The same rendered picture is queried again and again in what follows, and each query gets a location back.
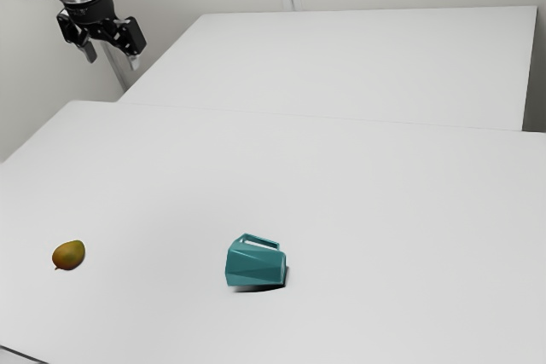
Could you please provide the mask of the orange green mango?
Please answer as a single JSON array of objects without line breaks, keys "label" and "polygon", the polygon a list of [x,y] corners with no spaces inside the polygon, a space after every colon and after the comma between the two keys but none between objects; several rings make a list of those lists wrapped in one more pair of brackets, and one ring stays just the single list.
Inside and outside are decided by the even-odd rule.
[{"label": "orange green mango", "polygon": [[83,241],[72,240],[55,248],[51,257],[52,263],[55,269],[73,270],[84,261],[85,252]]}]

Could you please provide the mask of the teal faceted mug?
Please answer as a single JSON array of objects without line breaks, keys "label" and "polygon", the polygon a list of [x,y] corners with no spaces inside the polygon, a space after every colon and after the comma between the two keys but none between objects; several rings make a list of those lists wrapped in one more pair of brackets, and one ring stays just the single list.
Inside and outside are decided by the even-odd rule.
[{"label": "teal faceted mug", "polygon": [[287,257],[280,244],[243,234],[230,245],[224,269],[228,286],[279,286],[285,283]]}]

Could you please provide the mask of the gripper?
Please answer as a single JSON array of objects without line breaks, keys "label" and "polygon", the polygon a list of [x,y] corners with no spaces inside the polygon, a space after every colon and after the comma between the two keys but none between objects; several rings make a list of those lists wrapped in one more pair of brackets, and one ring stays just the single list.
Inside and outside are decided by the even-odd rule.
[{"label": "gripper", "polygon": [[147,41],[135,17],[118,19],[113,0],[65,3],[56,20],[64,40],[75,45],[89,63],[97,59],[90,38],[110,39],[110,44],[125,55],[132,71],[140,67]]}]

